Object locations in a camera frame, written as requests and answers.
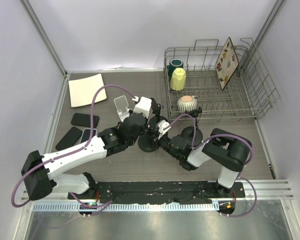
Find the black round-base phone stand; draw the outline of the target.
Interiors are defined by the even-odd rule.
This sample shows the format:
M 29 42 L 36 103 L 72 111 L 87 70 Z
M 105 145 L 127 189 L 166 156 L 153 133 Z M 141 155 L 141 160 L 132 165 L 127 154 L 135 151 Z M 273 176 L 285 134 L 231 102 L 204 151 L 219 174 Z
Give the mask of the black round-base phone stand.
M 150 127 L 154 128 L 160 121 L 168 121 L 164 116 L 161 116 L 162 106 L 154 98 L 151 98 L 151 109 L 154 116 L 148 121 Z

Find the lilac-case phone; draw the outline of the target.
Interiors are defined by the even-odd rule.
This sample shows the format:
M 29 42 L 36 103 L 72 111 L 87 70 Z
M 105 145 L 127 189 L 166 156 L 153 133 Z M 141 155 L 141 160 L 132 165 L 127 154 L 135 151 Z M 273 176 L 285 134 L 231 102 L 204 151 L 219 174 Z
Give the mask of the lilac-case phone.
M 82 136 L 80 139 L 80 143 L 86 144 L 88 142 L 88 140 L 90 138 L 90 132 L 91 132 L 91 129 L 89 129 L 89 128 L 86 128 L 83 130 L 83 133 L 82 133 Z M 97 135 L 97 129 L 94 128 L 92 130 L 92 138 L 96 135 Z

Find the black phone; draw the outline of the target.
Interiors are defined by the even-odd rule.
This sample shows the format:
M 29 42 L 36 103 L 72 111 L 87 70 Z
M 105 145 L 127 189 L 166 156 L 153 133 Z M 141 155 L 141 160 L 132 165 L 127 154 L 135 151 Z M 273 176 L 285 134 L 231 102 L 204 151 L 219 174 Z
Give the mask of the black phone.
M 85 113 L 75 113 L 71 119 L 71 124 L 74 126 L 79 126 L 79 127 L 86 127 L 89 128 L 91 127 L 90 124 L 90 114 L 85 114 Z M 93 115 L 93 128 L 96 128 L 99 122 L 99 116 Z
M 58 151 L 65 150 L 75 145 L 82 136 L 82 130 L 72 127 L 64 137 L 56 144 L 55 149 Z

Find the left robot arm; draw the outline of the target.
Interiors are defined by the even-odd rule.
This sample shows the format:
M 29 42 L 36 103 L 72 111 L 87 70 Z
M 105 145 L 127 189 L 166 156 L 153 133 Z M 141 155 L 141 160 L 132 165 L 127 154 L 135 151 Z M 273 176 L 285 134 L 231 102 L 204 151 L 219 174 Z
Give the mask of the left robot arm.
M 21 169 L 29 199 L 40 200 L 52 193 L 57 187 L 56 179 L 64 172 L 133 146 L 145 132 L 147 123 L 148 117 L 134 112 L 117 126 L 103 130 L 82 144 L 46 155 L 37 150 L 29 153 Z

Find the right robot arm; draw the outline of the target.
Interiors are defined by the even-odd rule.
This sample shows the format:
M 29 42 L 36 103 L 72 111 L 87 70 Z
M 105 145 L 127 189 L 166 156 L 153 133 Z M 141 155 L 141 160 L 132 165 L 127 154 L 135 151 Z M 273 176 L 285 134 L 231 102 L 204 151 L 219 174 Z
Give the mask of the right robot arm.
M 220 128 L 213 129 L 210 136 L 194 148 L 181 135 L 164 136 L 159 146 L 187 171 L 196 170 L 209 160 L 219 163 L 222 168 L 215 190 L 223 198 L 233 192 L 236 178 L 253 158 L 253 145 L 248 139 Z

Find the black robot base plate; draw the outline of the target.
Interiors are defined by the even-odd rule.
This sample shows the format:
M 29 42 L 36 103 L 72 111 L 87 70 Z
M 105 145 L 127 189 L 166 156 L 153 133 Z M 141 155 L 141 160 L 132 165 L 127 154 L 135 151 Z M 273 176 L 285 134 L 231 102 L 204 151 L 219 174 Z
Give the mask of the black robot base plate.
M 80 200 L 99 200 L 102 204 L 112 200 L 114 204 L 151 204 L 169 203 L 205 204 L 212 199 L 244 198 L 245 191 L 241 182 L 234 183 L 230 192 L 212 181 L 120 181 L 98 182 L 82 194 L 75 194 Z

